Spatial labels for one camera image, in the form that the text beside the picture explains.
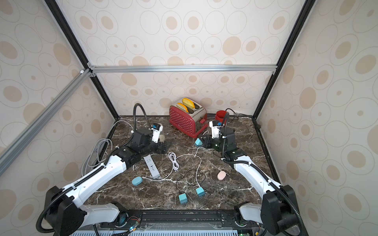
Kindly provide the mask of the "white power strip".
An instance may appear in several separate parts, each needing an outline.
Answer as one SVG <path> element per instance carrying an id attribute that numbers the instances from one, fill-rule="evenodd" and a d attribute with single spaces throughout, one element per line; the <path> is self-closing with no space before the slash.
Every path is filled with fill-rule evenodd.
<path id="1" fill-rule="evenodd" d="M 144 158 L 144 160 L 146 162 L 146 165 L 147 165 L 147 167 L 148 167 L 148 169 L 150 171 L 151 177 L 153 179 L 160 178 L 160 173 L 159 173 L 159 171 L 158 171 L 158 169 L 157 169 L 157 167 L 156 167 L 156 165 L 155 165 L 155 163 L 154 163 L 151 155 L 145 156 L 143 158 Z"/>

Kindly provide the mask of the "blue earbud case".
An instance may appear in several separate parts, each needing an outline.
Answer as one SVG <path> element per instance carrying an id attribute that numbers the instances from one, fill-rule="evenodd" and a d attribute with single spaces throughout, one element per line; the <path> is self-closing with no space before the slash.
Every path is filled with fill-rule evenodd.
<path id="1" fill-rule="evenodd" d="M 138 186 L 138 185 L 140 185 L 142 182 L 143 182 L 143 178 L 142 178 L 142 177 L 135 177 L 135 178 L 132 180 L 132 185 L 133 185 L 133 186 Z"/>

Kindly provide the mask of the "teal charger with white cable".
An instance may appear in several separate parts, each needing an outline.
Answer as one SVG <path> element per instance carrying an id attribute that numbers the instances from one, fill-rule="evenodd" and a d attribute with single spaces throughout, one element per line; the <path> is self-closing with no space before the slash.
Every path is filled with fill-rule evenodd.
<path id="1" fill-rule="evenodd" d="M 205 189 L 201 186 L 201 184 L 199 183 L 199 180 L 198 180 L 198 172 L 199 172 L 199 168 L 200 168 L 201 163 L 202 163 L 202 158 L 201 158 L 200 156 L 197 155 L 198 150 L 199 150 L 199 149 L 196 150 L 196 153 L 195 153 L 195 154 L 190 154 L 190 153 L 188 153 L 188 154 L 182 154 L 182 155 L 179 155 L 179 156 L 177 156 L 175 152 L 172 152 L 172 151 L 171 151 L 171 152 L 168 153 L 168 158 L 169 158 L 169 160 L 170 160 L 171 163 L 172 163 L 172 168 L 171 168 L 170 173 L 169 173 L 166 177 L 164 177 L 164 178 L 160 178 L 160 177 L 158 177 L 157 179 L 148 178 L 148 177 L 142 177 L 142 178 L 143 178 L 144 180 L 149 180 L 149 181 L 153 181 L 153 182 L 162 182 L 162 181 L 166 181 L 166 180 L 168 180 L 168 178 L 171 176 L 171 174 L 172 174 L 174 171 L 177 172 L 177 171 L 179 170 L 180 165 L 179 165 L 179 163 L 178 163 L 177 160 L 178 160 L 180 157 L 185 157 L 185 156 L 198 157 L 198 158 L 199 158 L 199 165 L 198 165 L 198 167 L 197 167 L 197 169 L 196 169 L 196 171 L 195 171 L 195 181 L 196 181 L 196 184 L 197 184 L 196 193 L 197 193 L 198 196 L 203 196 L 203 195 L 205 194 Z"/>

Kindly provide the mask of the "teal charger with black cable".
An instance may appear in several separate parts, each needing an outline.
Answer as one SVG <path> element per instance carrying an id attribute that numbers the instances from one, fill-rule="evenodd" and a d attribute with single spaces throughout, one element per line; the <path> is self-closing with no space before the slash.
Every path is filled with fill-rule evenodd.
<path id="1" fill-rule="evenodd" d="M 178 199 L 179 199 L 179 203 L 181 205 L 185 205 L 186 203 L 188 203 L 188 197 L 187 197 L 187 194 L 184 190 L 181 190 L 179 187 L 178 187 L 178 183 L 179 181 L 183 180 L 186 175 L 190 172 L 194 172 L 195 169 L 190 169 L 188 171 L 186 171 L 177 181 L 176 181 L 176 189 L 179 191 L 179 195 L 178 195 Z M 201 186 L 199 186 L 197 189 L 196 189 L 196 193 L 199 197 L 203 197 L 205 195 L 205 189 Z"/>

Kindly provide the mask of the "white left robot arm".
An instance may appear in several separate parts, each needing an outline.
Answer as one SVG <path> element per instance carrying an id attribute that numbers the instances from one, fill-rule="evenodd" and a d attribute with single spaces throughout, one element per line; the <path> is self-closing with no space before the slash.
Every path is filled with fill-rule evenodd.
<path id="1" fill-rule="evenodd" d="M 130 169 L 144 157 L 165 154 L 167 146 L 160 139 L 163 126 L 154 123 L 151 128 L 135 129 L 130 141 L 114 148 L 105 162 L 71 184 L 52 187 L 46 193 L 45 207 L 36 222 L 42 234 L 69 236 L 83 226 L 97 223 L 123 224 L 125 209 L 117 203 L 86 205 L 86 200 L 117 175 Z"/>

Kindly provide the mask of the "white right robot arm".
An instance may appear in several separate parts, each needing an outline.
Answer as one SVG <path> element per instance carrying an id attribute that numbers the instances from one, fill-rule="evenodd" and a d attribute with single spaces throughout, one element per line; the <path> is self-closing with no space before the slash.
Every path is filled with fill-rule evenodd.
<path id="1" fill-rule="evenodd" d="M 281 185 L 254 164 L 247 153 L 238 148 L 234 129 L 216 126 L 210 134 L 199 136 L 195 145 L 219 152 L 221 160 L 240 173 L 261 197 L 259 205 L 244 203 L 237 207 L 243 220 L 261 223 L 272 235 L 288 236 L 288 230 L 294 226 L 298 226 L 299 235 L 307 235 L 293 188 Z"/>

